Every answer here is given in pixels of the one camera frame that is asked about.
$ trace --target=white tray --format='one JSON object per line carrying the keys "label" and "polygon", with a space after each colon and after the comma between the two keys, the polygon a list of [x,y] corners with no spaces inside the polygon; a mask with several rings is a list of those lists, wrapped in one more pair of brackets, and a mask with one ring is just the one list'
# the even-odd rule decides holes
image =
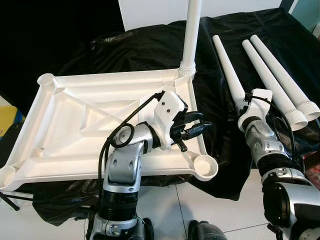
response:
{"label": "white tray", "polygon": [[[0,169],[0,190],[14,191],[24,183],[98,178],[98,157],[108,135],[151,95],[174,91],[188,111],[197,110],[192,76],[177,76],[178,69],[40,76],[29,114]],[[151,122],[157,103],[153,100],[129,122],[134,126]],[[202,135],[185,144],[185,153],[173,146],[143,155],[142,175],[192,174],[201,181],[212,179],[218,164],[207,155]]]}

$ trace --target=yellow object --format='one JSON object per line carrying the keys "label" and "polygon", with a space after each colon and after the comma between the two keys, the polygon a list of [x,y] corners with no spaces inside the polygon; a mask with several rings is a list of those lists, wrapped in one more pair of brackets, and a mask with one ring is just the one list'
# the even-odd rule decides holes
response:
{"label": "yellow object", "polygon": [[8,128],[15,122],[18,109],[15,106],[0,107],[0,138],[5,135]]}

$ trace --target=white tube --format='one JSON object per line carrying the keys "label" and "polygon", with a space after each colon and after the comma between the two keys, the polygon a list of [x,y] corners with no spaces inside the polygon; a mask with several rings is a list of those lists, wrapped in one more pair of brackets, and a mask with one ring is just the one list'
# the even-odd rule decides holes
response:
{"label": "white tube", "polygon": [[308,121],[318,118],[320,116],[319,107],[308,99],[305,93],[264,45],[260,38],[257,35],[253,35],[250,40],[295,107],[304,114]]}
{"label": "white tube", "polygon": [[253,66],[262,79],[265,87],[272,91],[272,98],[276,106],[287,118],[292,131],[297,131],[307,126],[308,121],[301,111],[297,110],[267,65],[259,56],[249,40],[244,40],[242,46],[249,56]]}
{"label": "white tube", "polygon": [[213,36],[213,42],[216,49],[216,52],[219,56],[223,72],[226,77],[226,81],[228,82],[228,86],[232,95],[232,99],[235,103],[236,113],[239,116],[240,110],[244,108],[245,105],[248,105],[247,102],[244,102],[245,99],[245,91],[239,81],[239,78],[228,58],[226,50],[222,45],[222,42],[218,35]]}
{"label": "white tube", "polygon": [[196,72],[196,47],[202,0],[189,0],[185,26],[183,57],[179,72],[181,75],[192,75]]}

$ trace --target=tile floor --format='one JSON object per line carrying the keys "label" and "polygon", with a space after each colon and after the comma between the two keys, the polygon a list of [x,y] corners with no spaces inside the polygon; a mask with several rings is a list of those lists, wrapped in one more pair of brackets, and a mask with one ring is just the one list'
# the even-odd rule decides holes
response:
{"label": "tile floor", "polygon": [[[141,187],[137,212],[153,222],[156,240],[185,240],[190,220],[217,225],[228,240],[274,240],[267,229],[261,178],[252,170],[239,201],[219,199],[189,183]],[[0,202],[0,238],[4,240],[85,240],[88,222],[69,219],[59,227],[44,222],[32,203],[14,200],[20,211]]]}

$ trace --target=white plastic pipe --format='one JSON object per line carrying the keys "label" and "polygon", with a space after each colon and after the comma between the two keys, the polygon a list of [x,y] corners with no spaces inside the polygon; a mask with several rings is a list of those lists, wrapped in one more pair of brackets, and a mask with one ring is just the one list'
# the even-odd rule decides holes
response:
{"label": "white plastic pipe", "polygon": [[309,100],[260,38],[257,35],[253,35],[250,40],[295,107],[303,113],[308,121],[318,118],[320,116],[319,107],[313,101]]}
{"label": "white plastic pipe", "polygon": [[259,56],[249,40],[244,40],[242,46],[249,56],[253,66],[262,79],[265,87],[272,91],[272,98],[276,106],[287,118],[292,131],[297,131],[307,126],[308,121],[303,113],[296,109],[276,78],[273,76],[265,62]]}
{"label": "white plastic pipe", "polygon": [[213,36],[213,43],[216,49],[216,52],[219,56],[223,72],[226,77],[226,81],[228,83],[232,99],[235,103],[235,109],[236,113],[239,116],[240,110],[244,108],[245,105],[248,105],[248,103],[244,102],[245,99],[245,91],[239,81],[239,78],[228,58],[228,55],[226,53],[226,50],[224,46],[222,45],[222,42],[218,35]]}
{"label": "white plastic pipe", "polygon": [[196,72],[196,47],[202,0],[189,0],[186,18],[183,57],[179,72],[181,75],[192,75]]}

